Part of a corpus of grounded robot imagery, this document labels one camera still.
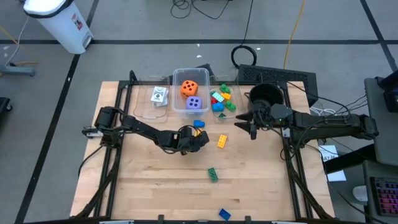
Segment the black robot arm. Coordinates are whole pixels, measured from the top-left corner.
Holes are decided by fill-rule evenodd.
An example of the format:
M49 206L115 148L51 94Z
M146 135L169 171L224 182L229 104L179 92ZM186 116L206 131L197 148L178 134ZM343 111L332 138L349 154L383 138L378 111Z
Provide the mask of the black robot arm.
M119 114L121 125L111 128ZM183 126L178 131L160 131L111 106L100 109L94 126L103 133L101 145L107 147L114 147L115 144L118 144L120 134L129 133L139 134L152 140L156 146L169 154L180 152L185 155L188 152L197 152L209 142L206 131L201 131L197 136L193 136L193 126Z
M289 128L290 143L300 147L312 139L352 136L372 140L379 134L375 120L366 115L313 116L280 104L257 108L236 118L246 121L235 125L247 131L251 139L256 138L260 128Z

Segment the orange die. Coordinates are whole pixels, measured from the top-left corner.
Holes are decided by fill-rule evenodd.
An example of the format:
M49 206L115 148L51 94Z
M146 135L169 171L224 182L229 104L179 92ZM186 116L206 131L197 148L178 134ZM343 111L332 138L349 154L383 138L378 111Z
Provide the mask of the orange die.
M185 98L195 96L198 93L198 84L191 80L185 80L181 86L180 92Z

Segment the wooden tabletop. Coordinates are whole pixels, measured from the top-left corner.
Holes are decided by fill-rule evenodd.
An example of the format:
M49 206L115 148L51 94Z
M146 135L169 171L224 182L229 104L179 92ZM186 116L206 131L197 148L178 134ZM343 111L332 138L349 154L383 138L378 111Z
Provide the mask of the wooden tabletop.
M301 82L295 83L303 88ZM103 82L93 122L103 106L113 106L117 82ZM241 93L252 86L240 86ZM129 114L137 106L138 86L133 87ZM305 93L289 86L292 108L309 112ZM248 103L242 97L243 105ZM169 106L166 119L150 123L157 129L178 130L192 124ZM136 134L124 138L123 151L114 198L112 219L222 220L221 208L232 214L230 220L294 220L294 211L286 163L279 157L282 141L272 131L259 131L255 141L233 125L235 119L220 122L211 111L201 118L206 123L209 143L196 153L169 155ZM218 148L220 134L227 135L224 149ZM89 139L85 156L98 148L100 138ZM317 147L317 142L310 142ZM80 212L98 188L105 150L83 166L76 188L71 215ZM334 215L319 152L301 149L308 189L330 215ZM214 167L219 178L212 183L207 170ZM297 188L300 210L305 217L302 194ZM105 214L108 191L104 194L101 214Z

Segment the white trash can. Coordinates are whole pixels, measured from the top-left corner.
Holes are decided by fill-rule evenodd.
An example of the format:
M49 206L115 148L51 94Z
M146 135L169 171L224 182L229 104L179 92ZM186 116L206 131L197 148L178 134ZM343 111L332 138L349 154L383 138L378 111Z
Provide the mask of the white trash can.
M27 0L24 10L72 54L84 53L93 38L73 0Z

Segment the black bowl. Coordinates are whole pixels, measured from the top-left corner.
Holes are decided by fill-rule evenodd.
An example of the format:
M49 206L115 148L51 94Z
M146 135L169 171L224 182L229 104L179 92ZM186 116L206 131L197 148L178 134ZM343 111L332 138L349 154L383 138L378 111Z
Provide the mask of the black bowl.
M249 93L249 108L256 109L262 106L271 107L284 102L284 97L279 88L268 83L257 84Z

